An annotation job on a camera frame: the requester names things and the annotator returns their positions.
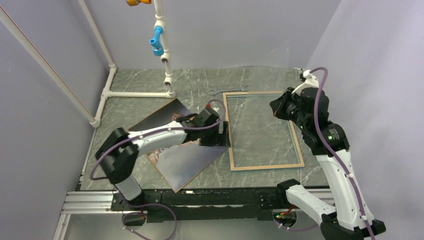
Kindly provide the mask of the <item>blue wooden picture frame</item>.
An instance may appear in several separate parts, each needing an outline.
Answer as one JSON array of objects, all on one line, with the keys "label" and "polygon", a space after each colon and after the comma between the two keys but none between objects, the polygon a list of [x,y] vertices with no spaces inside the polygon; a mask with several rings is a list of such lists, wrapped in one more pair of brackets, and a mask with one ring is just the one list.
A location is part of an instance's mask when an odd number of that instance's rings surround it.
[{"label": "blue wooden picture frame", "polygon": [[305,167],[294,124],[274,117],[269,106],[281,95],[280,91],[223,93],[231,171]]}]

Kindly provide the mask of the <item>landscape photo print board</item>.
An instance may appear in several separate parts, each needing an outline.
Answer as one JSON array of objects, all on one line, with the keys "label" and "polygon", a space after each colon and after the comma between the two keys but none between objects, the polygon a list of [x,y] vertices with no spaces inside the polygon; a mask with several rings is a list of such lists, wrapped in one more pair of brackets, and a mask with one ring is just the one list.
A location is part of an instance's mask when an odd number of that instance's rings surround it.
[{"label": "landscape photo print board", "polygon": [[[158,128],[176,118],[191,114],[178,99],[170,101],[134,126],[130,132]],[[161,147],[146,154],[147,159],[157,168],[170,188],[177,193],[207,166],[221,156],[226,146],[200,146],[200,141]]]}]

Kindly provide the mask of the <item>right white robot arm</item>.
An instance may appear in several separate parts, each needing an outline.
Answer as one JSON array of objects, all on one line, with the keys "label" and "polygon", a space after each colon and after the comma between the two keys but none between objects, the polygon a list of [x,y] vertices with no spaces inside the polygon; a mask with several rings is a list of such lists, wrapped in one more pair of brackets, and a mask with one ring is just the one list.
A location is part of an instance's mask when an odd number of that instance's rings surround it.
[{"label": "right white robot arm", "polygon": [[374,239],[386,231],[385,223],[369,210],[354,174],[350,144],[343,128],[329,120],[329,98],[317,87],[289,87],[270,102],[276,118],[293,122],[322,167],[334,205],[319,199],[299,181],[289,179],[276,187],[282,207],[301,209],[319,226],[326,240]]}]

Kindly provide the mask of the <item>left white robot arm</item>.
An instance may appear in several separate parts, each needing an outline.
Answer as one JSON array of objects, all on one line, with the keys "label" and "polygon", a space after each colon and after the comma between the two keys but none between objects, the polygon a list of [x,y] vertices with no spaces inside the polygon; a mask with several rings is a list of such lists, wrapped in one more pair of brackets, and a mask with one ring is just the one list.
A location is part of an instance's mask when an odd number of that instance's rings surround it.
[{"label": "left white robot arm", "polygon": [[133,175],[139,156],[153,154],[156,167],[177,192],[230,146],[229,122],[208,105],[159,127],[115,129],[97,151],[95,166],[120,191],[124,204],[137,210],[145,198]]}]

